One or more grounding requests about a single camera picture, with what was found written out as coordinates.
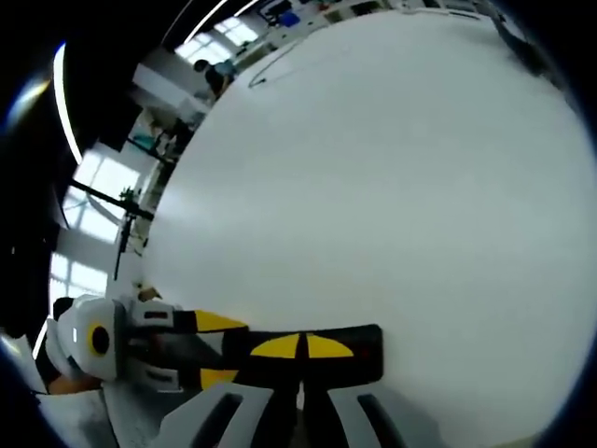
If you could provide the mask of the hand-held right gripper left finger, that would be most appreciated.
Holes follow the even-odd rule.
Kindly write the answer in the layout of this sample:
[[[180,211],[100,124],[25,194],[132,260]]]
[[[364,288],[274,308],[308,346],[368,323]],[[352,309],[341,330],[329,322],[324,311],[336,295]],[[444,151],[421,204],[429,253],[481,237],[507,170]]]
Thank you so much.
[[[298,420],[299,335],[251,334],[218,370],[232,383],[202,390],[160,424],[162,447],[287,447]]]

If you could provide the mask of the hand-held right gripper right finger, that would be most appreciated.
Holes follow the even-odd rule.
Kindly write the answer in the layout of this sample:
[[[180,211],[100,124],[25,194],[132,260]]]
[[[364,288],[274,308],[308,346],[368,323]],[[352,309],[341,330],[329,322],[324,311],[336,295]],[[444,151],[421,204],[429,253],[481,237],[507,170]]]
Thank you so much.
[[[316,447],[414,447],[416,425],[382,382],[380,332],[305,336],[304,412]]]

